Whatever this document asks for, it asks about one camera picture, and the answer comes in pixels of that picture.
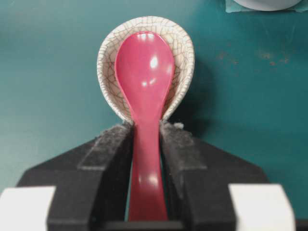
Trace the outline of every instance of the green table surface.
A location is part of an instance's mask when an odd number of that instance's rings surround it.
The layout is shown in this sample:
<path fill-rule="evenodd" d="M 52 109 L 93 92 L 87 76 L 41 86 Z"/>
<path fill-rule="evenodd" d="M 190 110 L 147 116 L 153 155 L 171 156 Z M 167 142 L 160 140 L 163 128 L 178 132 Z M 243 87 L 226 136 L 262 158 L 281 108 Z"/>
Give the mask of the green table surface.
<path fill-rule="evenodd" d="M 223 0 L 1 0 L 0 191 L 121 122 L 99 88 L 97 52 L 145 15 L 178 23 L 195 47 L 170 121 L 261 166 L 307 218 L 308 13 L 226 13 Z"/>

